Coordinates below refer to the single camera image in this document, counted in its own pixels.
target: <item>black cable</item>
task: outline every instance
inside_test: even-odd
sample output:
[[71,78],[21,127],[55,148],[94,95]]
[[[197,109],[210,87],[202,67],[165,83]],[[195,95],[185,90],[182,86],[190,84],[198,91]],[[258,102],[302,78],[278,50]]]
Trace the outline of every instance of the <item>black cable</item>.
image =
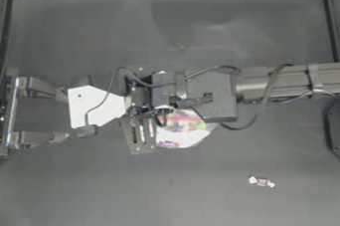
[[[162,112],[162,121],[159,121],[159,119],[158,119],[157,111]],[[155,110],[155,112],[153,113],[153,120],[154,120],[154,123],[155,123],[157,126],[165,127],[167,125],[166,111],[165,110]]]
[[269,97],[270,97],[270,94],[271,94],[271,90],[273,90],[273,87],[274,87],[274,83],[275,83],[275,79],[277,79],[277,76],[282,70],[282,68],[287,67],[287,66],[291,66],[290,64],[282,64],[279,65],[273,71],[271,73],[269,74],[269,80],[267,80],[267,84],[265,86],[265,89],[263,89],[263,93],[262,93],[262,100],[261,100],[261,103],[255,109],[255,113],[251,117],[251,119],[249,120],[249,122],[243,125],[243,126],[230,126],[225,123],[221,123],[219,125],[226,128],[227,130],[242,130],[242,129],[246,129],[249,128],[254,123],[255,123],[255,120],[262,112],[262,110],[265,109],[265,106],[266,106],[266,103],[269,101]]
[[111,86],[113,86],[113,83],[114,83],[114,80],[115,80],[115,77],[118,75],[118,72],[119,70],[123,69],[123,67],[118,67],[113,72],[111,72],[111,77],[110,77],[110,82],[109,82],[109,86],[107,86],[107,89],[106,89],[106,94],[101,100],[101,102],[93,106],[90,109],[86,110],[85,112],[85,125],[89,125],[89,113],[95,110],[106,101],[107,97],[109,97],[109,94],[110,94],[110,91],[111,91]]

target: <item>metal bracket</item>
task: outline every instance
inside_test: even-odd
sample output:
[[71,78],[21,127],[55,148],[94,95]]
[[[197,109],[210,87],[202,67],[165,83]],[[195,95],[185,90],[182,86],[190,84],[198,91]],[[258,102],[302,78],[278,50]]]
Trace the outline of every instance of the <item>metal bracket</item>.
[[43,143],[61,143],[69,134],[65,132],[18,131],[7,132],[6,145],[11,149],[33,148]]
[[131,154],[155,150],[157,126],[149,117],[125,115],[119,120],[121,128]]
[[18,78],[17,89],[23,97],[53,99],[63,103],[67,101],[62,89],[55,89],[35,78]]
[[186,81],[183,72],[174,73],[174,93],[179,99],[186,99]]
[[319,79],[318,66],[315,64],[306,65],[309,81],[311,85],[313,96],[323,95],[323,84]]

